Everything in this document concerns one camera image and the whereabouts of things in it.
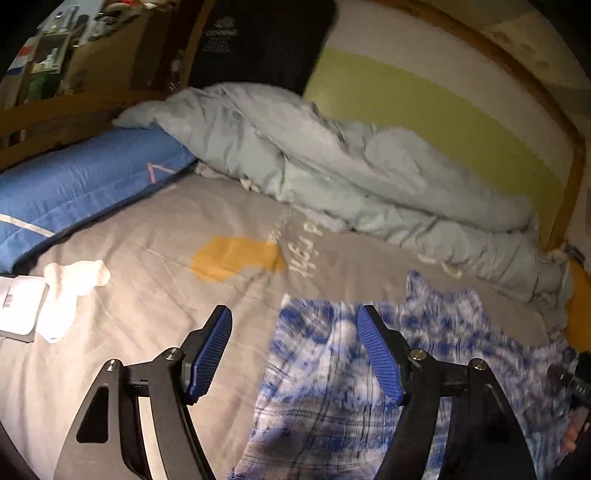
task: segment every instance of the yellow stripe on wall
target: yellow stripe on wall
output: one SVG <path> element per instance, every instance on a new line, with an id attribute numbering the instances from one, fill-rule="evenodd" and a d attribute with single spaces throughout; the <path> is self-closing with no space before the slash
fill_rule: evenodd
<path id="1" fill-rule="evenodd" d="M 467 100 L 406 70 L 333 48 L 322 52 L 305 97 L 329 118 L 414 130 L 500 192 L 526 195 L 540 217 L 541 244 L 548 239 L 562 200 L 560 180 Z"/>

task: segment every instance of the bottle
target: bottle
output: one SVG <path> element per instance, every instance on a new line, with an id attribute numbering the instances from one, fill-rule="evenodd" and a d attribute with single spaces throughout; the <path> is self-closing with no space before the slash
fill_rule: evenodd
<path id="1" fill-rule="evenodd" d="M 61 27 L 62 19 L 63 19 L 63 13 L 58 12 L 57 15 L 53 18 L 53 23 L 51 24 L 51 27 L 49 28 L 48 33 L 57 32 Z"/>
<path id="2" fill-rule="evenodd" d="M 181 75 L 183 73 L 183 50 L 177 50 L 174 60 L 170 63 L 170 74 L 166 82 L 166 88 L 169 92 L 178 90 L 181 85 Z"/>

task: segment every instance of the gray bed sheet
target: gray bed sheet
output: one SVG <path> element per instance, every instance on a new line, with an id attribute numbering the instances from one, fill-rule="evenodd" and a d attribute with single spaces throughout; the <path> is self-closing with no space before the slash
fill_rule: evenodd
<path id="1" fill-rule="evenodd" d="M 225 244 L 228 238 L 242 240 Z M 275 262 L 269 261 L 269 239 L 280 253 Z M 204 280 L 203 271 L 197 276 L 201 262 L 191 265 L 198 251 L 198 259 L 217 258 L 209 271 L 221 281 Z M 153 359 L 201 327 L 218 303 L 232 309 L 232 336 L 209 393 L 190 409 L 218 478 L 238 462 L 248 439 L 285 294 L 397 303 L 412 268 L 439 290 L 475 288 L 493 323 L 526 345 L 547 343 L 547 328 L 556 321 L 552 312 L 504 297 L 475 278 L 454 279 L 394 245 L 329 232 L 238 182 L 193 173 L 51 247 L 31 273 L 80 260 L 102 260 L 111 279 L 77 299 L 75 321 L 62 340 L 0 339 L 0 420 L 41 480 L 53 477 L 68 429 L 103 363 Z M 153 477 L 165 479 L 147 400 L 141 415 Z"/>

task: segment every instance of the metal screw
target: metal screw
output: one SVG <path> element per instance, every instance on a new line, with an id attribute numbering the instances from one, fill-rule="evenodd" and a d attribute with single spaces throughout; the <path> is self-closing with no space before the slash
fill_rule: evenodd
<path id="1" fill-rule="evenodd" d="M 425 360 L 427 358 L 427 352 L 422 348 L 413 348 L 410 350 L 410 358 L 420 362 L 421 360 Z"/>
<path id="2" fill-rule="evenodd" d="M 477 370 L 486 370 L 488 368 L 488 364 L 482 358 L 475 358 L 472 361 L 472 366 Z"/>
<path id="3" fill-rule="evenodd" d="M 118 366 L 119 366 L 119 361 L 115 358 L 111 359 L 111 360 L 109 360 L 109 365 L 107 365 L 107 371 L 112 372 L 113 370 L 116 370 Z"/>
<path id="4" fill-rule="evenodd" d="M 176 347 L 169 348 L 164 352 L 164 358 L 166 360 L 175 360 L 178 357 L 180 350 Z"/>

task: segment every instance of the yellow stain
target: yellow stain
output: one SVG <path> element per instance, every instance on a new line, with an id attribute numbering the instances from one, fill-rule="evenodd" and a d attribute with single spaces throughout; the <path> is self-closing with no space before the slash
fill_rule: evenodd
<path id="1" fill-rule="evenodd" d="M 193 257 L 191 270 L 201 280 L 220 282 L 246 267 L 261 267 L 275 273 L 287 265 L 278 245 L 249 238 L 214 236 Z"/>

